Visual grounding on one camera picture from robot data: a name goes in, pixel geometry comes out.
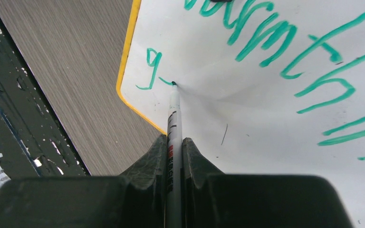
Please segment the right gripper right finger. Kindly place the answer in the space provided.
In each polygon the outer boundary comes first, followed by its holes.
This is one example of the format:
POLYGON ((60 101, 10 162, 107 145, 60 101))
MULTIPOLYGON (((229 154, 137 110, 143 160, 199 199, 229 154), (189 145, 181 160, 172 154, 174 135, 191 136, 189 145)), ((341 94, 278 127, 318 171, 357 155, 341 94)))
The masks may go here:
POLYGON ((305 175, 226 174, 182 144, 188 228, 350 228, 342 202, 325 179, 305 175))

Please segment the yellow framed whiteboard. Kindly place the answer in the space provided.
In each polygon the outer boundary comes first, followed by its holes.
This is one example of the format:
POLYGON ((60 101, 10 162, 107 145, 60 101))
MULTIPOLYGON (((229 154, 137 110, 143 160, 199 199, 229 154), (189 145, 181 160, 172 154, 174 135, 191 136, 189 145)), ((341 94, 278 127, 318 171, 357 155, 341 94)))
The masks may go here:
POLYGON ((311 174, 365 228, 365 0, 135 0, 116 89, 227 173, 311 174))

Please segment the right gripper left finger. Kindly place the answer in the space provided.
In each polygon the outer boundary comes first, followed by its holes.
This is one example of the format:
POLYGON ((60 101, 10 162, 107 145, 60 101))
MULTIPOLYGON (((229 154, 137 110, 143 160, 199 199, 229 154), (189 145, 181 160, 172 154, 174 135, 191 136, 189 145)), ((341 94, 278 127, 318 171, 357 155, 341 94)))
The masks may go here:
POLYGON ((161 228, 167 139, 117 176, 11 180, 0 189, 0 228, 161 228))

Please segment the green whiteboard marker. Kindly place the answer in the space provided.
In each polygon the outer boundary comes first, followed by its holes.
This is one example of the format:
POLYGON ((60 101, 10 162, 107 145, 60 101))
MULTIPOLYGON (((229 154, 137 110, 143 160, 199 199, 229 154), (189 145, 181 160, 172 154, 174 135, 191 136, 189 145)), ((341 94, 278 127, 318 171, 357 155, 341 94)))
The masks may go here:
POLYGON ((165 227, 182 227, 182 118, 180 94, 177 83, 172 81, 167 126, 167 183, 165 227))

